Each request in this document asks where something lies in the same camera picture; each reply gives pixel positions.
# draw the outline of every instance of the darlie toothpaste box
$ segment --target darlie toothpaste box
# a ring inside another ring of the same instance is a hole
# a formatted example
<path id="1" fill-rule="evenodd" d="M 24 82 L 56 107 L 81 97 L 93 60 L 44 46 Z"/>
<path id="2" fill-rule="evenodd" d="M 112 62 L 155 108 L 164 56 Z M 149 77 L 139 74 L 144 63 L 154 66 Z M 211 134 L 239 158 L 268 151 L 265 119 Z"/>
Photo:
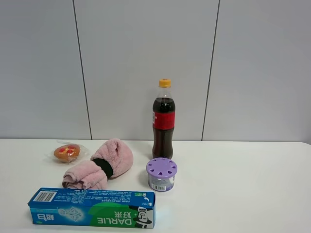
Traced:
<path id="1" fill-rule="evenodd" d="M 34 224 L 153 228 L 154 192 L 41 188 L 28 205 Z"/>

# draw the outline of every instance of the plastic bottle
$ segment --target plastic bottle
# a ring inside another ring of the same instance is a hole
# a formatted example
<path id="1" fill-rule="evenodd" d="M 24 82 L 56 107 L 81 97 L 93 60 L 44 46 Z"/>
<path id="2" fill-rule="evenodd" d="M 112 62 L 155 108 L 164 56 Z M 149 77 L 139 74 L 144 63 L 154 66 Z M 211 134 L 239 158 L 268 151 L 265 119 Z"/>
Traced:
<path id="1" fill-rule="evenodd" d="M 175 127 L 175 103 L 171 96 L 171 80 L 159 81 L 159 94 L 153 104 L 154 158 L 173 156 L 172 138 Z"/>

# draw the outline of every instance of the pink microfiber towel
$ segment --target pink microfiber towel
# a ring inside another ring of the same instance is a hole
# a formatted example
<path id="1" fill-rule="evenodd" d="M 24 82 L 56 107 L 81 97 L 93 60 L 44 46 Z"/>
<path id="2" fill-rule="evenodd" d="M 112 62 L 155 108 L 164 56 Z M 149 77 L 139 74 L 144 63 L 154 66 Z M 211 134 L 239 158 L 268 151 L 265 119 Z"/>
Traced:
<path id="1" fill-rule="evenodd" d="M 110 177 L 125 173 L 132 165 L 131 149 L 120 139 L 113 138 L 99 147 L 90 161 L 69 168 L 64 174 L 63 187 L 103 190 Z"/>

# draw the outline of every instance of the table surface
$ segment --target table surface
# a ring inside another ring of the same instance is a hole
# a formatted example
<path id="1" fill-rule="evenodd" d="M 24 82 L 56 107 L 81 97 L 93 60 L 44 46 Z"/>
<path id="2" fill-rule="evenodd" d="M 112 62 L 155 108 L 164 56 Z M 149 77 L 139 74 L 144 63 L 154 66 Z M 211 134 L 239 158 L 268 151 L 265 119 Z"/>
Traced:
<path id="1" fill-rule="evenodd" d="M 101 140 L 68 140 L 93 154 Z M 110 190 L 150 191 L 151 141 L 126 141 L 133 167 Z M 56 140 L 0 139 L 0 232 L 150 232 L 148 229 L 33 225 L 27 202 L 40 187 L 61 187 L 72 165 L 49 154 Z M 173 142 L 175 187 L 156 193 L 153 232 L 311 232 L 311 146 L 299 142 Z"/>

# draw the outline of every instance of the barcode label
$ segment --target barcode label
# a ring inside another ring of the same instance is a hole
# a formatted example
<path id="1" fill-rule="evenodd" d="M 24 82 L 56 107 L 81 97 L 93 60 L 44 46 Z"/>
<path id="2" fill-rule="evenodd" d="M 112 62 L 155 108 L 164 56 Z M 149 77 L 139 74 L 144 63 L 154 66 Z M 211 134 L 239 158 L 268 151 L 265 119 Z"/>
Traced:
<path id="1" fill-rule="evenodd" d="M 36 196 L 36 198 L 34 199 L 34 201 L 51 202 L 56 193 L 57 192 L 40 191 Z"/>
<path id="2" fill-rule="evenodd" d="M 154 190 L 157 190 L 157 191 L 166 191 L 166 186 L 158 186 L 158 185 L 155 185 L 155 184 L 151 184 L 151 188 L 153 188 Z"/>

